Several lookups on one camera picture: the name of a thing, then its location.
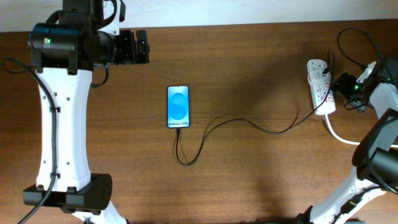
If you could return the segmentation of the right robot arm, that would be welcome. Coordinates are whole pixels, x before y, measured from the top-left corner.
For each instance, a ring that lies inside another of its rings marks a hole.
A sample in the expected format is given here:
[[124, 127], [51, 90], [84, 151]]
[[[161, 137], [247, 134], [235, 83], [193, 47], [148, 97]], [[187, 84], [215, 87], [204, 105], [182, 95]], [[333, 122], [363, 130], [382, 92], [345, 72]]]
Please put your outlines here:
[[347, 223], [368, 202], [397, 193], [397, 58], [379, 62], [361, 81], [378, 121], [359, 143], [349, 177], [322, 203], [297, 215], [295, 223]]

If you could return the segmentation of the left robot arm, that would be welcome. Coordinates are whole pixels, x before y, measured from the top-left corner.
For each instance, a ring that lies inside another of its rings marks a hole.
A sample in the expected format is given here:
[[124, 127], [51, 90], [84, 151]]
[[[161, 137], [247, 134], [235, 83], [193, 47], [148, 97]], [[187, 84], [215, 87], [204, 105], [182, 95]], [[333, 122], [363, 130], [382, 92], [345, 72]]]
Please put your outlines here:
[[126, 223], [111, 202], [109, 174], [90, 171], [86, 109], [96, 68], [149, 62], [144, 30], [122, 30], [122, 1], [64, 1], [29, 34], [29, 72], [42, 110], [42, 154], [35, 184], [23, 192], [33, 210], [55, 207], [84, 223]]

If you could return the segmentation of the blue Galaxy smartphone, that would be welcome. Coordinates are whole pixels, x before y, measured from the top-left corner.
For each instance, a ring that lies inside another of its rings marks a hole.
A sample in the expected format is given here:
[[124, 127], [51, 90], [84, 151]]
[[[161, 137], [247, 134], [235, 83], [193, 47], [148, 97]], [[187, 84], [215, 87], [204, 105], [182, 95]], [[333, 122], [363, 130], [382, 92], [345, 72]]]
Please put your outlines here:
[[167, 127], [187, 128], [190, 126], [189, 87], [169, 86], [167, 88]]

